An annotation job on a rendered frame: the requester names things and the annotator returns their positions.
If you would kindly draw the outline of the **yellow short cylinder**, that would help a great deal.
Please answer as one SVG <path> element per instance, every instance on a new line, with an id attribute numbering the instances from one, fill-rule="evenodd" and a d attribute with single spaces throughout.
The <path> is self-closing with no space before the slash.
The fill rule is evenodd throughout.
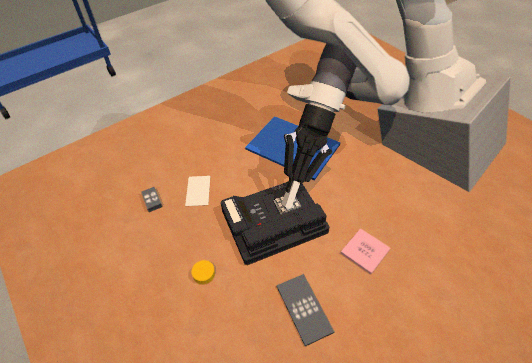
<path id="1" fill-rule="evenodd" d="M 198 284 L 204 285 L 210 283 L 215 276 L 213 264 L 206 260 L 197 262 L 192 268 L 192 276 Z"/>

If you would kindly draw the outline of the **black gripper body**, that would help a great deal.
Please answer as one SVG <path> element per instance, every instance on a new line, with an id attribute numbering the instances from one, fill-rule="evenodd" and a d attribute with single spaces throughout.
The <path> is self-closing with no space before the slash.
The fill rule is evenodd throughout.
<path id="1" fill-rule="evenodd" d="M 327 109 L 306 104 L 299 126 L 294 131 L 296 132 L 296 142 L 298 147 L 302 149 L 306 136 L 311 137 L 307 151 L 311 150 L 315 139 L 320 140 L 320 144 L 316 151 L 326 145 L 327 135 L 329 134 L 335 115 L 335 113 Z"/>

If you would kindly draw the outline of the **pink sticky note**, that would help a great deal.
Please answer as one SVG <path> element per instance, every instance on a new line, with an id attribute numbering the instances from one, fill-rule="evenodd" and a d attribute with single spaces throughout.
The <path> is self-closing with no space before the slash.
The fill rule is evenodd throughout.
<path id="1" fill-rule="evenodd" d="M 371 275 L 389 250 L 390 247 L 360 229 L 341 254 Z"/>

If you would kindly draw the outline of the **blue flat rectangular pad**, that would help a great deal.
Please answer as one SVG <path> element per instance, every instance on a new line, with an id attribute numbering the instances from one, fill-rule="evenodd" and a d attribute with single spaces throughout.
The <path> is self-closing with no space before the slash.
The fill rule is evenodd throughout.
<path id="1" fill-rule="evenodd" d="M 284 167 L 286 146 L 284 135 L 293 133 L 297 127 L 298 125 L 274 116 L 245 149 Z M 312 177 L 314 181 L 340 146 L 340 142 L 328 137 L 326 144 L 332 150 L 332 154 L 326 157 L 318 168 Z"/>

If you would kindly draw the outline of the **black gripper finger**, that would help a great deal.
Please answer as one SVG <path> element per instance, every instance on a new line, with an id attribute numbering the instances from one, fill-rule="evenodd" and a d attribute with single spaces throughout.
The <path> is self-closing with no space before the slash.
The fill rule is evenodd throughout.
<path id="1" fill-rule="evenodd" d="M 300 187 L 301 183 L 309 182 L 312 179 L 312 177 L 314 176 L 314 174 L 316 173 L 316 171 L 318 170 L 318 168 L 321 166 L 321 164 L 323 163 L 325 158 L 328 157 L 332 153 L 332 150 L 329 149 L 327 144 L 326 144 L 320 149 L 320 152 L 317 154 L 317 156 L 315 157 L 313 162 L 310 164 L 312 158 L 314 157 L 314 155 L 316 153 L 316 150 L 317 150 L 319 144 L 320 144 L 320 140 L 319 139 L 315 139 L 311 150 L 307 151 L 307 153 L 304 156 L 304 160 L 303 160 L 303 163 L 302 163 L 302 166 L 301 166 L 301 169 L 300 169 L 300 173 L 299 173 L 298 179 L 296 181 L 297 184 L 296 184 L 296 187 L 295 187 L 295 190 L 294 190 L 294 193 L 293 193 L 293 196 L 291 198 L 291 201 L 290 201 L 290 204 L 289 204 L 288 208 L 292 207 L 292 204 L 294 202 L 296 194 L 298 193 L 298 190 L 299 190 L 299 187 Z"/>
<path id="2" fill-rule="evenodd" d="M 297 179 L 300 173 L 300 169 L 303 163 L 303 159 L 305 154 L 307 153 L 307 149 L 309 146 L 309 143 L 311 141 L 310 136 L 306 136 L 302 149 L 297 146 L 297 152 L 293 163 L 293 154 L 294 154 L 294 142 L 296 138 L 296 132 L 285 134 L 285 162 L 284 162 L 284 174 L 286 174 L 289 177 L 289 181 L 286 187 L 286 193 L 284 195 L 282 205 L 285 207 L 289 207 L 291 198 L 293 196 Z"/>

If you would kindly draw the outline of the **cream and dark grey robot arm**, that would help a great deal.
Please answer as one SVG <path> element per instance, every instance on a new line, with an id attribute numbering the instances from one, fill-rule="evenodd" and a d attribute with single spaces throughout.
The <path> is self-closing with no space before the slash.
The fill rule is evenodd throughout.
<path id="1" fill-rule="evenodd" d="M 404 96 L 409 110 L 431 113 L 463 109 L 486 84 L 475 65 L 458 56 L 445 0 L 396 0 L 406 67 L 335 0 L 265 1 L 297 36 L 326 43 L 310 84 L 288 88 L 298 101 L 339 112 L 345 95 L 383 105 Z"/>

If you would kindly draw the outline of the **black desk phone body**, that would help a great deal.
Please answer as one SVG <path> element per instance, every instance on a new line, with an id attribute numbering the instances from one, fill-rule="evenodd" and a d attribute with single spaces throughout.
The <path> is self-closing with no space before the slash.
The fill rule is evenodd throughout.
<path id="1" fill-rule="evenodd" d="M 325 234 L 327 221 L 309 230 L 299 230 L 255 251 L 247 249 L 242 232 L 270 220 L 278 220 L 295 211 L 314 205 L 315 202 L 301 183 L 291 208 L 282 205 L 288 182 L 245 196 L 232 196 L 221 200 L 221 208 L 244 264 L 249 265 Z M 325 226 L 326 225 L 326 226 Z"/>

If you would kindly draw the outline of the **cream paper sheet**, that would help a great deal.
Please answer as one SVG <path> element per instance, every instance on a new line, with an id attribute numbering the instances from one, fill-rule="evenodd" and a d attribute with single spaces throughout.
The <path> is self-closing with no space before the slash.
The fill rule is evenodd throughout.
<path id="1" fill-rule="evenodd" d="M 208 205 L 209 189 L 210 176 L 189 177 L 185 206 Z"/>

